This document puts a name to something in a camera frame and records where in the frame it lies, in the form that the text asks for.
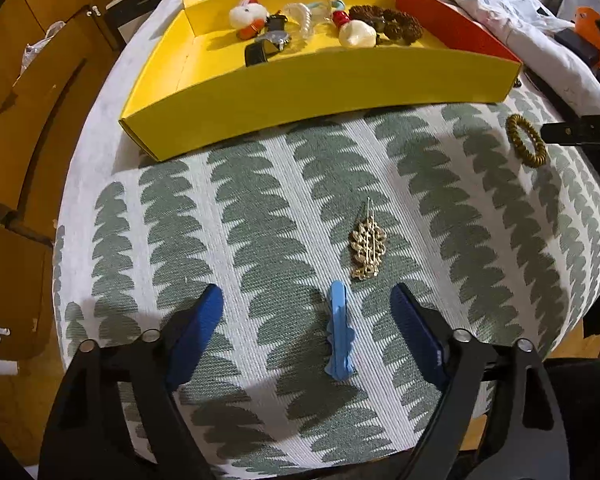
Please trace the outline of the small blue hair clip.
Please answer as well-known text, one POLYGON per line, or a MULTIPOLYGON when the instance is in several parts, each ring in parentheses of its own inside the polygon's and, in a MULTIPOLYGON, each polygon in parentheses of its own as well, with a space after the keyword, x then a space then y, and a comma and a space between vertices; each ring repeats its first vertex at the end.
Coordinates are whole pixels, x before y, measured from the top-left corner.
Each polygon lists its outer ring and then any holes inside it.
POLYGON ((333 281, 330 285, 328 303, 330 318, 326 333, 330 356, 325 373, 337 382, 345 382, 354 373, 350 353, 355 331, 349 325, 348 291, 342 281, 333 281))

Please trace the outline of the gold filigree leaf hairpin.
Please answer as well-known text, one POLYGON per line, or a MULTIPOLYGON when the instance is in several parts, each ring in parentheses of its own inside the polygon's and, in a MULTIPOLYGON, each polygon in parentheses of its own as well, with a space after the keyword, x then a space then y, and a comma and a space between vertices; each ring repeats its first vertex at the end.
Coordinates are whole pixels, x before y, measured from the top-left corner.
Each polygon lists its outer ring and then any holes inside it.
POLYGON ((354 261, 352 280, 376 278, 386 254, 386 241, 387 234, 375 219, 374 203, 369 197, 365 204, 364 218, 350 233, 349 247, 354 261))

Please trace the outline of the white shell hair clip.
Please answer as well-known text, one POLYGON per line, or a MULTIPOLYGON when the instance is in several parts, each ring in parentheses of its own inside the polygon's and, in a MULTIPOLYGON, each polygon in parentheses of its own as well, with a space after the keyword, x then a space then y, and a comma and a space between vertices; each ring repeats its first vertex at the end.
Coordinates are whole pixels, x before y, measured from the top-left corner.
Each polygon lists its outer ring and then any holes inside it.
POLYGON ((340 46, 346 49, 367 49, 377 44, 377 32, 369 24, 352 20, 339 27, 340 46))

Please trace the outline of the red three-ball hair clip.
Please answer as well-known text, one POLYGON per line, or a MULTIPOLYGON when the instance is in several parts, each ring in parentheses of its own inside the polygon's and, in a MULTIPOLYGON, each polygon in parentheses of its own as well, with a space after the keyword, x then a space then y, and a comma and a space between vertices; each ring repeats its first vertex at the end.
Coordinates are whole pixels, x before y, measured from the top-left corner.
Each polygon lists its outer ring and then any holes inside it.
POLYGON ((350 22, 350 18, 346 11, 335 10, 332 12, 332 22, 336 26, 336 29, 340 30, 350 22))

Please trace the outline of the black leather wrist watch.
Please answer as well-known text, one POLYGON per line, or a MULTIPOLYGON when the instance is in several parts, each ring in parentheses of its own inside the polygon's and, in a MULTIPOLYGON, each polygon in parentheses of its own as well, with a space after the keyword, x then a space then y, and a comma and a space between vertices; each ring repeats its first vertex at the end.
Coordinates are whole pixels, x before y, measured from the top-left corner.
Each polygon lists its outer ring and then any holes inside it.
POLYGON ((245 47, 245 66, 266 63, 288 46, 290 35, 286 31, 287 22, 288 18, 285 14, 275 13, 268 17, 264 33, 254 38, 253 43, 245 47))

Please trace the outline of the white plush duck clip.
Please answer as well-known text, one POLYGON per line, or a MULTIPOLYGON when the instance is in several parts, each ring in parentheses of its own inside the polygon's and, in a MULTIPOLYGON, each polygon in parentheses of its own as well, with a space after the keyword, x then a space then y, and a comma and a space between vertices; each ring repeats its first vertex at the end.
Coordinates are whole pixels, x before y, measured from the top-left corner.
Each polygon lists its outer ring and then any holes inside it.
POLYGON ((260 3, 247 3, 235 6, 228 14, 230 27, 236 30, 237 37, 250 40, 257 37, 268 20, 268 10, 260 3))

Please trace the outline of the pearl clear claw clip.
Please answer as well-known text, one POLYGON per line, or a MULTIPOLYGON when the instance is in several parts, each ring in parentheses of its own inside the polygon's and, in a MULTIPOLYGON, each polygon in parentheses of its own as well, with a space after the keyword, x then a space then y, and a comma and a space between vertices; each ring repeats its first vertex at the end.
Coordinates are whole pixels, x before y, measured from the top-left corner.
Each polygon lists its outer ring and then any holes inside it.
POLYGON ((299 26, 299 35, 304 42, 309 42, 317 25, 328 23, 332 15, 332 8, 328 1, 314 3, 288 3, 283 7, 283 14, 296 22, 299 26))

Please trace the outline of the dark navy jewelry box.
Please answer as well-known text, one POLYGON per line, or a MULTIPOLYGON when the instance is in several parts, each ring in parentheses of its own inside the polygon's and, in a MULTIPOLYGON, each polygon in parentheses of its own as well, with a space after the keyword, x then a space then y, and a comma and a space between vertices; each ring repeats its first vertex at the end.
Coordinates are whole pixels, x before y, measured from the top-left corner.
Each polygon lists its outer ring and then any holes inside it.
POLYGON ((554 39, 580 58, 588 67, 600 62, 600 49, 578 35, 573 29, 566 28, 556 32, 554 39))

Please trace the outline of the orange plastic basket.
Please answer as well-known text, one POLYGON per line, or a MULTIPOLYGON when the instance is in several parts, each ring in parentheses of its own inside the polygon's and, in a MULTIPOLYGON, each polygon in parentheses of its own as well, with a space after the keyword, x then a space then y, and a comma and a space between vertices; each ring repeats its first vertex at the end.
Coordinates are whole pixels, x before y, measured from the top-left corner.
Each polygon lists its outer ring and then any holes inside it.
POLYGON ((596 22, 600 20, 600 14, 589 6, 578 6, 576 10, 576 21, 574 30, 576 33, 600 50, 600 29, 596 22))

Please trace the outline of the green leaf patterned bedspread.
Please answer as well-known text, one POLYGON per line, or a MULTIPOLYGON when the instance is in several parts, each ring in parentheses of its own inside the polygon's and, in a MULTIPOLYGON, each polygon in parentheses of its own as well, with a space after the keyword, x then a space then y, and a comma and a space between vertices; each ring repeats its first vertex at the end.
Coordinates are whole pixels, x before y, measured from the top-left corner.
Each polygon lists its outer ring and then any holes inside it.
POLYGON ((119 126, 182 10, 162 0, 102 86, 70 164, 54 249, 57 340, 124 344, 211 283, 223 318, 176 400, 212 470, 259 479, 414 446, 438 402, 393 322, 390 290, 480 340, 550 353, 600 296, 600 177, 576 148, 521 165, 505 122, 556 119, 528 84, 501 104, 309 120, 155 164, 119 126), (368 198, 387 234, 355 281, 368 198), (353 375, 325 373, 333 281, 348 291, 353 375))

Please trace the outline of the white patterned duvet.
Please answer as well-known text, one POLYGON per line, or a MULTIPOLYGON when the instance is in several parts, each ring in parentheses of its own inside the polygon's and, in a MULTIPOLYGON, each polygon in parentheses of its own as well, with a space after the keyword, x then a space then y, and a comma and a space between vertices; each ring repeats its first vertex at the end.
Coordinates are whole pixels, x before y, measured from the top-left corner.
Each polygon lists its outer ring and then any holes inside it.
POLYGON ((580 116, 600 115, 600 83, 580 58, 558 44, 573 24, 540 0, 453 0, 513 51, 580 116))

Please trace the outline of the yellow cardboard box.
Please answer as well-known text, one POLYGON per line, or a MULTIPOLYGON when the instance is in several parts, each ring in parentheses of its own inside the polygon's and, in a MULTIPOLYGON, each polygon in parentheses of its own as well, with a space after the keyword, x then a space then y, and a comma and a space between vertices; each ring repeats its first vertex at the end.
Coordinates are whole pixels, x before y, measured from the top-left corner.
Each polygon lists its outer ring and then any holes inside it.
MULTIPOLYGON (((259 0, 268 10, 322 0, 259 0)), ((183 0, 140 71, 120 126, 158 162, 245 133, 363 108, 494 103, 512 90, 521 62, 480 24, 441 0, 342 0, 414 16, 414 44, 348 49, 333 24, 257 65, 230 27, 238 0, 183 0)))

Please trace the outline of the wooden wardrobe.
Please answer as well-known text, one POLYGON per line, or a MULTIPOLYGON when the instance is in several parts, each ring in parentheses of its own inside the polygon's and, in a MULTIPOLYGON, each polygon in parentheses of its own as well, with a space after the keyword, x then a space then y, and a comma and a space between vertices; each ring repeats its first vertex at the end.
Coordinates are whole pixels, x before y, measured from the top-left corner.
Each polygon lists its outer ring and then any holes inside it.
POLYGON ((0 360, 46 343, 61 196, 116 58, 93 0, 0 0, 0 360))

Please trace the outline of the dark bedside drawer cabinet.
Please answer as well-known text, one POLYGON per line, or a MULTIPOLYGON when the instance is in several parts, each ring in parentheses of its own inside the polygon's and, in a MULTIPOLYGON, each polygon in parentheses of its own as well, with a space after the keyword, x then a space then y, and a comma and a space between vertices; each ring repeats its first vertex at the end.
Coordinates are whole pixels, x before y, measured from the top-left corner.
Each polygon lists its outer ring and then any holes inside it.
POLYGON ((106 5, 105 21, 128 44, 161 0, 112 0, 106 5))

